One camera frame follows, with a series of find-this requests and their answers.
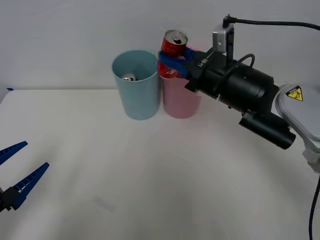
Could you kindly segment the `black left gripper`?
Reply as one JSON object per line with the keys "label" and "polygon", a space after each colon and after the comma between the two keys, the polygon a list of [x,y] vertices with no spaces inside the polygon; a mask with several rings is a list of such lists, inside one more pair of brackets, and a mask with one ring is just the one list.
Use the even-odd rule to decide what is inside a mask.
{"label": "black left gripper", "polygon": [[[9,158],[15,155],[22,148],[26,147],[28,143],[26,141],[19,142],[7,148],[0,150],[0,165],[6,162]],[[38,183],[40,178],[46,172],[50,164],[45,162],[31,174],[26,176],[24,179],[16,183],[14,186],[10,187],[10,191],[13,193],[13,196],[9,197],[10,191],[0,189],[0,211],[10,210],[10,207],[14,210],[17,210],[23,202],[27,199],[28,194]]]}

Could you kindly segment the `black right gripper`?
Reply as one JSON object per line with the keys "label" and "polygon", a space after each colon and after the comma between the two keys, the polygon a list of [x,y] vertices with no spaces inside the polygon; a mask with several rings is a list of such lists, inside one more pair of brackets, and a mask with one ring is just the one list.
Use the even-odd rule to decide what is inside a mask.
{"label": "black right gripper", "polygon": [[165,52],[159,54],[159,75],[172,79],[180,74],[188,80],[185,88],[193,93],[203,94],[216,99],[220,94],[223,76],[237,61],[228,59],[220,52],[203,52],[186,47],[183,59],[168,56]]}

